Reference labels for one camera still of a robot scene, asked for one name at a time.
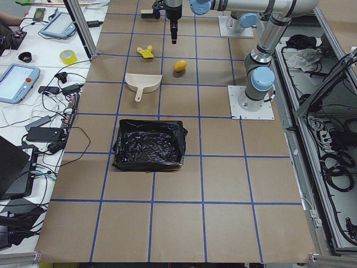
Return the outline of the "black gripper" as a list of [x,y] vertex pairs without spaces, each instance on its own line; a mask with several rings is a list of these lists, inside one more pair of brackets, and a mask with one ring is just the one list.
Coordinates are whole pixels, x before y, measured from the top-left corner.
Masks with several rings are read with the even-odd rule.
[[177,43],[178,20],[182,17],[182,0],[164,0],[166,17],[170,20],[171,43]]

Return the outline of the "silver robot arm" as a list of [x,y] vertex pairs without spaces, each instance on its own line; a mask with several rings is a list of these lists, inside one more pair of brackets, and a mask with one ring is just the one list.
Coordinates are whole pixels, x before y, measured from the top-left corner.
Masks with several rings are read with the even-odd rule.
[[243,32],[246,28],[254,26],[257,22],[258,16],[256,13],[231,11],[230,18],[226,23],[227,30],[232,34]]
[[235,11],[243,13],[261,13],[270,15],[270,19],[255,49],[245,60],[245,67],[268,65],[272,54],[291,19],[311,12],[319,1],[190,1],[191,11],[204,15],[211,10]]

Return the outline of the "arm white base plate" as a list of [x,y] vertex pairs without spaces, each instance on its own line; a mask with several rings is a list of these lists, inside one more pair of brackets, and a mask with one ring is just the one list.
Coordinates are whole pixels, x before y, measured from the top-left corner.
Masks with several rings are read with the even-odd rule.
[[251,100],[245,94],[246,86],[228,86],[230,113],[232,119],[274,120],[273,108],[269,95],[263,100]]
[[252,39],[254,37],[253,24],[249,22],[247,13],[237,19],[232,16],[219,16],[218,21],[222,38]]

